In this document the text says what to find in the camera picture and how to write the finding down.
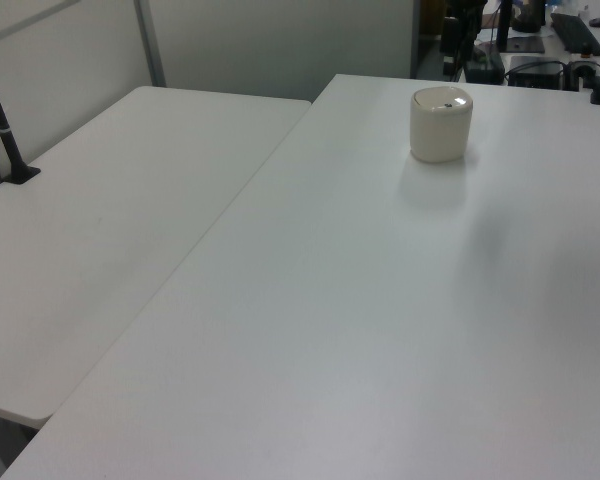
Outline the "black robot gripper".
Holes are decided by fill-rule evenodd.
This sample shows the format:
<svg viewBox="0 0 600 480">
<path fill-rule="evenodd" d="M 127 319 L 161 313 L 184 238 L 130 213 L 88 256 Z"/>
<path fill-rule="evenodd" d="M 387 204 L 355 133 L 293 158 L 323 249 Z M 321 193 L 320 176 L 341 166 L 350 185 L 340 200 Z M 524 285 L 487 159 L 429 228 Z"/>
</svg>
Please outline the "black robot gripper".
<svg viewBox="0 0 600 480">
<path fill-rule="evenodd" d="M 478 33 L 481 30 L 481 16 L 486 0 L 447 0 L 446 7 L 451 17 L 443 19 L 440 52 L 455 55 L 458 47 L 458 19 L 466 18 L 462 50 L 472 52 Z"/>
</svg>

